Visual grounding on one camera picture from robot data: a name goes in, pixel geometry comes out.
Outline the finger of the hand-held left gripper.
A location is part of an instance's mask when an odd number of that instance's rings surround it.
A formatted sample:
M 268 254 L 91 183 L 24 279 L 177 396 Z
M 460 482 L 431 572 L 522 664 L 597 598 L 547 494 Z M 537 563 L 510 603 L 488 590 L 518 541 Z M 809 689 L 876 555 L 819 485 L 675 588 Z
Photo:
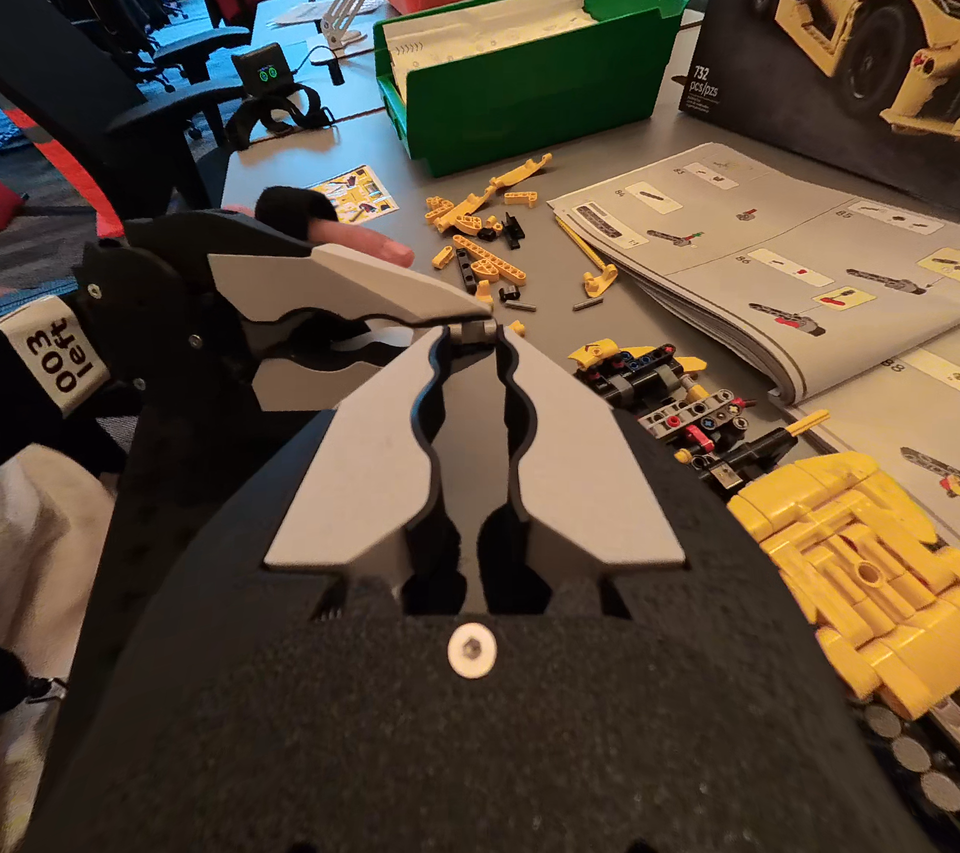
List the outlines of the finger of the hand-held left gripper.
M 366 321 L 374 331 L 426 330 L 488 320 L 493 308 L 433 276 L 344 247 L 315 247 L 304 257 L 209 254 L 215 290 L 236 309 L 250 345 L 286 342 L 307 319 L 333 334 L 337 320 Z
M 261 360 L 251 389 L 266 413 L 333 410 L 421 335 L 386 326 L 323 347 L 294 339 Z

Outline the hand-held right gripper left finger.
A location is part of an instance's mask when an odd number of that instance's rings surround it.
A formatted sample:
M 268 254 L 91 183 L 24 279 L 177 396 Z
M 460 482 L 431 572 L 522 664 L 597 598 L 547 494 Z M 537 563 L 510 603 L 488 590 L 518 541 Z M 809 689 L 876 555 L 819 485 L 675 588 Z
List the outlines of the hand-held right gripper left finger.
M 460 610 L 460 536 L 433 448 L 450 328 L 426 331 L 337 406 L 267 549 L 267 568 L 375 578 L 413 614 Z

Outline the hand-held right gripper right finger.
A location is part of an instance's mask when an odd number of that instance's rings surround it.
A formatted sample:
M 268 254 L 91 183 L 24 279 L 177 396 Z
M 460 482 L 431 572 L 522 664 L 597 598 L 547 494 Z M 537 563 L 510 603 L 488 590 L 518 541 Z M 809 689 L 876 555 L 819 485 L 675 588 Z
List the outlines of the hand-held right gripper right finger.
M 683 569 L 687 556 L 644 473 L 644 434 L 527 342 L 501 327 L 505 502 L 480 530 L 492 615 L 538 615 L 570 584 Z

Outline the partly built toy car model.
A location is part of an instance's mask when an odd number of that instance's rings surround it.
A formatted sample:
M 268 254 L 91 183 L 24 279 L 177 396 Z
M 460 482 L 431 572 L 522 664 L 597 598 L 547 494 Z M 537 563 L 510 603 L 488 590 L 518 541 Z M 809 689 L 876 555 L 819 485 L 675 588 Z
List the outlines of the partly built toy car model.
M 706 363 L 672 343 L 598 339 L 568 359 L 772 561 L 883 773 L 935 847 L 958 851 L 958 547 L 866 454 L 784 463 L 823 410 L 752 435 L 754 399 L 704 385 Z

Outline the instruction booklet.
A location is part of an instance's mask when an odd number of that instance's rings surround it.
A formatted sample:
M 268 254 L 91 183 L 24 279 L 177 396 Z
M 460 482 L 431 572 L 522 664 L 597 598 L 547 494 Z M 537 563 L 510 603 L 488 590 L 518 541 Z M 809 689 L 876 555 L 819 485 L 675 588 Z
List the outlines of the instruction booklet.
M 549 200 L 656 302 L 773 382 L 812 444 L 873 458 L 959 535 L 959 229 L 721 143 Z

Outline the grey desk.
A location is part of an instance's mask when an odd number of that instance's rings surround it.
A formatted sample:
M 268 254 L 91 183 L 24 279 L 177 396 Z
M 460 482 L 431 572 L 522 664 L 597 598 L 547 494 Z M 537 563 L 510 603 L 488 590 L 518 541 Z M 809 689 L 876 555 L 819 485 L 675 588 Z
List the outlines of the grey desk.
M 540 187 L 546 199 L 704 140 L 702 123 L 677 111 L 681 87 L 671 78 L 687 72 L 698 33 L 698 27 L 678 32 L 649 119 L 554 148 L 553 161 L 540 175 L 546 180 Z M 400 207 L 374 220 L 369 228 L 413 248 L 416 271 L 461 289 L 454 265 L 441 271 L 430 265 L 443 243 L 429 235 L 424 223 L 426 198 L 463 199 L 481 185 L 482 175 L 504 170 L 514 162 L 433 179 L 406 157 L 384 110 L 355 115 L 331 129 L 251 147 L 229 161 L 223 201 L 252 208 L 266 188 L 308 187 L 361 163 L 370 164 L 384 178 Z M 523 300 L 536 306 L 536 312 L 498 307 L 496 317 L 505 323 L 524 323 L 526 340 L 562 370 L 566 381 L 572 380 L 571 350 L 594 338 L 611 338 L 620 346 L 669 342 L 676 345 L 678 354 L 705 362 L 705 371 L 697 376 L 700 385 L 711 391 L 729 389 L 755 401 L 755 407 L 748 410 L 750 439 L 782 424 L 782 411 L 766 394 L 770 386 L 766 375 L 674 315 L 635 280 L 618 279 L 603 305 L 574 312 L 573 304 L 581 300 L 575 276 L 589 266 L 587 260 L 556 225 L 546 204 L 519 213 L 518 218 L 526 239 L 519 250 L 505 256 L 528 273 Z M 447 418 L 436 444 L 444 494 L 452 517 L 461 525 L 465 550 L 474 547 L 481 522 L 507 489 L 504 395 L 493 355 L 452 376 L 443 388 Z M 958 678 L 958 580 L 936 598 L 910 618 L 895 619 L 894 631 L 859 648 L 860 653 L 867 653 L 868 666 L 881 667 L 870 679 L 894 679 L 894 686 L 882 684 L 873 695 L 895 713 L 906 715 L 908 706 L 920 705 L 922 681 Z

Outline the person's left hand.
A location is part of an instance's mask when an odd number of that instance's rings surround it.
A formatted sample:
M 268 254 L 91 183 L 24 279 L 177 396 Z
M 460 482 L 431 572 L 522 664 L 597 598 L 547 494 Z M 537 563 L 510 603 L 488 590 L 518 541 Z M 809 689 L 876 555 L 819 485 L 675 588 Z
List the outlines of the person's left hand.
M 347 247 L 403 269 L 411 268 L 415 260 L 413 249 L 364 226 L 311 218 L 307 224 L 307 236 L 314 246 Z

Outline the yellow printed sheet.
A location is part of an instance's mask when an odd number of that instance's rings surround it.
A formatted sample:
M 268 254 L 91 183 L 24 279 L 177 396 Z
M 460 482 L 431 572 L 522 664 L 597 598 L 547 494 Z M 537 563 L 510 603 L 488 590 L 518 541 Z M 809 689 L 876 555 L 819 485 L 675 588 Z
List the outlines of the yellow printed sheet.
M 380 177 L 366 163 L 308 189 L 330 201 L 340 223 L 360 225 L 400 209 Z

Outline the pile of yellow body panels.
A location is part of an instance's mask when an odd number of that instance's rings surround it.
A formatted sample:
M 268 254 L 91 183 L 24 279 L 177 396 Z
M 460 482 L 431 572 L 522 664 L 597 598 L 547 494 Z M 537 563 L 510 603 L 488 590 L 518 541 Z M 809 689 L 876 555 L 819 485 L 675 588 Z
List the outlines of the pile of yellow body panels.
M 492 176 L 482 191 L 473 191 L 458 202 L 441 195 L 428 196 L 424 221 L 445 239 L 431 259 L 432 268 L 442 271 L 455 264 L 465 292 L 480 303 L 533 314 L 536 306 L 522 296 L 527 274 L 501 256 L 495 245 L 502 241 L 511 251 L 520 248 L 525 233 L 511 209 L 538 207 L 539 195 L 527 185 L 552 159 L 550 152 L 529 158 Z

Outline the orange traffic cone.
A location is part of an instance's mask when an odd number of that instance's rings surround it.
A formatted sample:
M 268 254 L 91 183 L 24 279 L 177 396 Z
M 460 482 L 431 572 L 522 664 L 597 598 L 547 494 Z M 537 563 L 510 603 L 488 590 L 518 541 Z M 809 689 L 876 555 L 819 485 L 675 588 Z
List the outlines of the orange traffic cone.
M 85 167 L 30 115 L 2 98 L 2 111 L 21 133 L 43 154 L 57 171 L 74 187 L 96 213 L 100 239 L 120 240 L 125 229 L 114 206 Z

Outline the small black display device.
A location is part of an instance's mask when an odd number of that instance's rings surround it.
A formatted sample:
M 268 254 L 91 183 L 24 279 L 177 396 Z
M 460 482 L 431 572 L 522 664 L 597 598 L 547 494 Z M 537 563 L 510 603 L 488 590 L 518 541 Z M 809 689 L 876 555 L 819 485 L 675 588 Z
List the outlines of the small black display device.
M 231 62 L 242 81 L 246 96 L 251 99 L 285 95 L 295 85 L 294 73 L 279 43 L 231 55 Z

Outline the green plastic bin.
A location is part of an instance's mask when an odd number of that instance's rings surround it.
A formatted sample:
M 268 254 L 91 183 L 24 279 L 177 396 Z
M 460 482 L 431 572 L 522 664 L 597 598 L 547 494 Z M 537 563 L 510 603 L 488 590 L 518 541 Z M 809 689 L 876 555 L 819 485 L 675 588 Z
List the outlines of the green plastic bin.
M 444 176 L 648 119 L 690 0 L 584 0 L 589 27 L 413 71 L 402 102 L 378 21 L 378 87 L 412 161 Z

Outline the white paper bag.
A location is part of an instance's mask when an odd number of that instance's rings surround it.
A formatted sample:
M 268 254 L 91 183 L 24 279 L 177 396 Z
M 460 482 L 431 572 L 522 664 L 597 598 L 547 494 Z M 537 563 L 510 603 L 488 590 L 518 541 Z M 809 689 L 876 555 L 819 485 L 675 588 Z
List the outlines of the white paper bag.
M 407 102 L 407 80 L 415 71 L 592 26 L 595 19 L 584 3 L 492 0 L 417 19 L 388 21 L 383 32 L 402 103 Z

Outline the toy car set box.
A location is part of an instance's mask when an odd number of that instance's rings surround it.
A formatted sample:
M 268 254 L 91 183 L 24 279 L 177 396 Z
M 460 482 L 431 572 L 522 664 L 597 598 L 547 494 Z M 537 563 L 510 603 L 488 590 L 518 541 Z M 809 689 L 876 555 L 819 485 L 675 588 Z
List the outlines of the toy car set box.
M 709 0 L 679 107 L 957 211 L 959 0 Z

